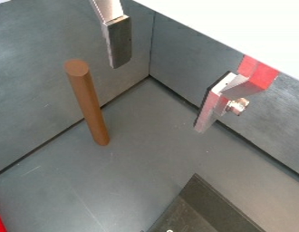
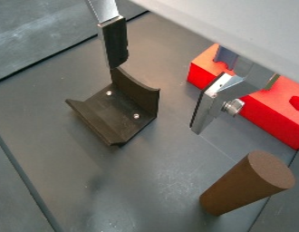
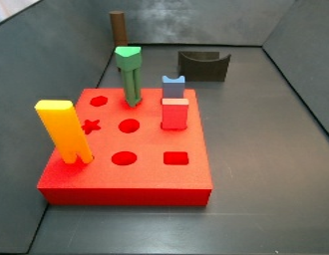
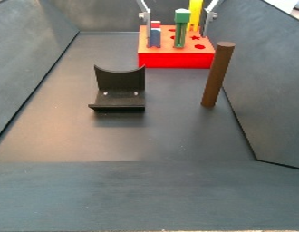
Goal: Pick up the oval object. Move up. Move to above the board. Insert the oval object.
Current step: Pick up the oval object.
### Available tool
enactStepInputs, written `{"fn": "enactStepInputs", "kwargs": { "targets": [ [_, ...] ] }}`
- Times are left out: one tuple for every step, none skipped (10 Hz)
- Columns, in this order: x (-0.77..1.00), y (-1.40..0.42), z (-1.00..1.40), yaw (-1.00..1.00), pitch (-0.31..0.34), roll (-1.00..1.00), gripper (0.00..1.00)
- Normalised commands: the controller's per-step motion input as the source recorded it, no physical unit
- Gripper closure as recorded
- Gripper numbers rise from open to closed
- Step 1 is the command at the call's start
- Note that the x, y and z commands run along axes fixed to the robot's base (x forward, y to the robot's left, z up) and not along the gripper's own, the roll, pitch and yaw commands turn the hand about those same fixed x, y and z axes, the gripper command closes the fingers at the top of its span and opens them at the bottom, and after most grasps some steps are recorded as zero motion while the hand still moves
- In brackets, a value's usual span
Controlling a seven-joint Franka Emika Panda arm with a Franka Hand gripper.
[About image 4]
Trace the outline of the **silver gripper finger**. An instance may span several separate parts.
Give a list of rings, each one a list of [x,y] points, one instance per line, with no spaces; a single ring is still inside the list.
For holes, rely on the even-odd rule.
[[[147,40],[146,47],[150,47],[150,10],[146,6],[145,0],[135,0],[135,2],[141,10],[141,12],[138,13],[138,17],[146,23],[146,40]]]
[[[209,23],[217,17],[215,9],[219,5],[219,0],[210,0],[209,4],[201,9],[201,37],[206,36]]]

